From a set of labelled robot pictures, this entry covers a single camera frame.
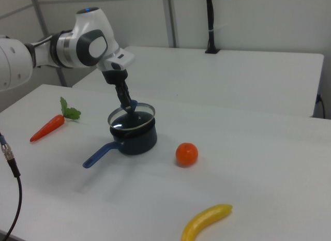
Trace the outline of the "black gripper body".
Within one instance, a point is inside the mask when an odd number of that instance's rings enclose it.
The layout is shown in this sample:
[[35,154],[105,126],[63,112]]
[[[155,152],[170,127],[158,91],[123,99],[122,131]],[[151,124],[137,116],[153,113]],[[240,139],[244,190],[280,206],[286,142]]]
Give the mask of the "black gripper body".
[[102,75],[108,84],[121,86],[128,77],[127,70],[108,70],[103,71]]

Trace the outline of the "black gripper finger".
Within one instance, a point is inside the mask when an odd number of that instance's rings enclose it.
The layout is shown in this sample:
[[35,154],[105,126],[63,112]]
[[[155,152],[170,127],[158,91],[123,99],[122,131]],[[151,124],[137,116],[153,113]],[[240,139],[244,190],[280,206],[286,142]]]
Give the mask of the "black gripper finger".
[[125,81],[122,82],[122,107],[126,112],[132,112],[131,98]]
[[126,88],[123,83],[120,83],[120,84],[116,84],[115,89],[117,92],[118,99],[121,103],[121,108],[125,110],[127,107]]

